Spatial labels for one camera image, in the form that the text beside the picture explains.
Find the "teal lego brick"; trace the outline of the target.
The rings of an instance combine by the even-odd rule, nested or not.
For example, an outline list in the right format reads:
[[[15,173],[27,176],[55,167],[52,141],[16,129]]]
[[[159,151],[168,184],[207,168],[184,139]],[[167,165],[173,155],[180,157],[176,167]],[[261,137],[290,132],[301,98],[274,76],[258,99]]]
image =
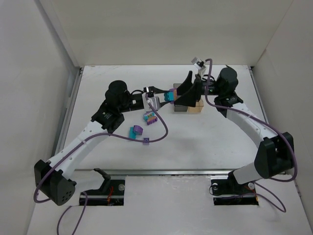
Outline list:
[[[170,91],[168,93],[164,93],[163,95],[164,95],[164,100],[165,101],[171,101],[170,100]]]

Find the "purple lego brick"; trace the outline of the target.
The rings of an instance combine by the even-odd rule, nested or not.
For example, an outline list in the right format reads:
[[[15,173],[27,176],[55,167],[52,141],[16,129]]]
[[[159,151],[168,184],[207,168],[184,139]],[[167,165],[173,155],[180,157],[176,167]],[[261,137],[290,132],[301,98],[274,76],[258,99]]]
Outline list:
[[[177,94],[177,89],[176,88],[173,88],[170,90],[170,100],[172,102],[176,101],[178,98],[178,94]]]

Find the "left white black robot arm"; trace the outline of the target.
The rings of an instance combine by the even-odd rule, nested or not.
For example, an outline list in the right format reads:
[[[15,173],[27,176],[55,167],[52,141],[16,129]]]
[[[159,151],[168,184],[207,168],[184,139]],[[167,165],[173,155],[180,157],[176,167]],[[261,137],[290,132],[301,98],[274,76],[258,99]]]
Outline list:
[[[103,170],[95,168],[82,180],[72,180],[72,174],[99,143],[107,137],[120,137],[115,134],[115,130],[124,121],[124,112],[144,109],[156,113],[166,104],[160,102],[157,95],[166,92],[150,86],[131,93],[124,81],[111,82],[105,92],[105,100],[83,131],[67,147],[46,162],[43,160],[36,162],[34,202],[44,203],[44,200],[38,199],[39,192],[47,196],[47,201],[51,200],[58,206],[65,204],[75,192],[88,190],[105,192],[109,188],[111,177]]]

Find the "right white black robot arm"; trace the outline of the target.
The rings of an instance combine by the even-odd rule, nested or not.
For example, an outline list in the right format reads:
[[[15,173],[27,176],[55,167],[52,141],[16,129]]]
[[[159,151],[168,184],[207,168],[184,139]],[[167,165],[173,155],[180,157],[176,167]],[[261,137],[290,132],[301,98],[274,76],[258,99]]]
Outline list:
[[[202,96],[215,96],[212,106],[240,127],[257,146],[255,160],[230,172],[229,181],[234,185],[243,185],[260,179],[274,179],[277,174],[291,169],[294,170],[291,180],[294,180],[298,169],[292,135],[280,133],[249,110],[235,92],[239,82],[233,68],[223,68],[216,80],[211,74],[204,74],[205,71],[206,67],[202,67],[196,75],[191,71],[188,73],[184,82],[176,88],[178,97],[174,104],[194,107]]]

